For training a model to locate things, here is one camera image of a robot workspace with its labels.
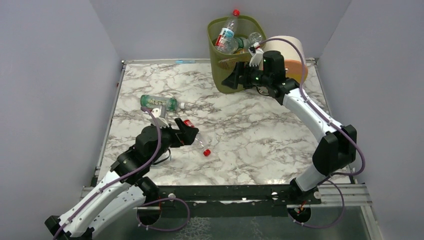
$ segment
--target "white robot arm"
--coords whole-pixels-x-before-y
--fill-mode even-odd
[[[126,211],[158,199],[159,188],[143,176],[168,148],[191,145],[199,130],[180,118],[175,119],[179,129],[172,129],[158,108],[150,114],[153,125],[145,127],[135,144],[118,156],[100,183],[69,211],[44,222],[54,239],[91,240]]]
[[[249,52],[253,55],[251,61],[237,62],[233,72],[222,84],[233,89],[237,89],[238,85],[243,85],[245,89],[266,87],[270,97],[296,114],[312,132],[319,143],[312,156],[312,165],[290,182],[294,195],[301,196],[355,160],[355,147],[335,127],[354,142],[356,129],[332,119],[306,92],[301,92],[303,90],[296,80],[286,77],[284,57],[279,51],[263,52],[253,46]],[[258,59],[262,58],[263,70],[259,70]]]

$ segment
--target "marble tabletop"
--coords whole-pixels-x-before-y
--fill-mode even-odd
[[[308,64],[305,91],[323,109],[327,105],[313,64]],[[157,185],[288,184],[312,164],[318,145],[296,115],[255,90],[223,94],[212,79],[210,63],[128,64],[119,91],[99,181],[118,155],[135,143],[150,124],[140,97],[175,97],[189,105],[166,119],[188,118],[209,141],[208,157],[193,146],[172,148],[171,160],[150,168]],[[336,183],[349,183],[335,176]]]

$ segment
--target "olive green trash bin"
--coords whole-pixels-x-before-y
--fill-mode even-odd
[[[225,54],[215,49],[215,42],[226,20],[227,17],[222,17],[210,22],[209,25],[207,25],[207,36],[209,39],[210,66],[212,68],[213,81],[218,91],[224,94],[230,94],[240,92],[244,90],[244,88],[238,85],[237,89],[232,89],[222,85],[222,81],[233,72],[237,62],[249,62],[252,56],[248,52]],[[240,15],[238,17],[238,26],[234,36],[248,38],[253,32],[258,32],[262,35],[264,40],[267,39],[264,31],[255,19],[249,16]]]

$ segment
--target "green plastic bottle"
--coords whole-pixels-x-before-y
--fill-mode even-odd
[[[180,109],[184,109],[186,106],[184,102],[178,103],[177,99],[174,97],[151,96],[147,94],[143,94],[140,97],[140,104],[142,107],[149,109],[166,106],[166,110],[171,112],[176,111],[178,107]]]

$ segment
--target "clear plastic bottle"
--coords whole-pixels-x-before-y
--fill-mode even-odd
[[[170,112],[176,111],[178,107],[180,109],[184,109],[186,107],[184,102],[178,103],[177,99],[174,97],[151,96],[147,94],[143,94],[140,97],[140,104],[142,107],[149,109],[165,106],[166,110]]]
[[[194,128],[195,126],[193,125],[193,123],[186,119],[184,120],[185,125]],[[206,141],[206,139],[202,136],[202,134],[200,133],[200,131],[197,133],[196,138],[192,144],[193,146],[196,146],[197,148],[201,149],[203,155],[205,157],[211,155],[211,150],[209,149],[209,144]]]
[[[262,42],[262,35],[259,32],[252,32],[247,39],[242,36],[226,38],[222,41],[221,51],[224,54],[233,54],[240,50],[247,51],[256,42]]]
[[[218,51],[222,53],[226,53],[228,39],[233,38],[234,33],[237,30],[239,15],[240,15],[240,11],[238,9],[234,9],[234,11],[232,11],[232,16],[228,17],[227,20],[225,21],[221,29],[221,32],[219,33],[219,36],[215,42],[215,48]]]

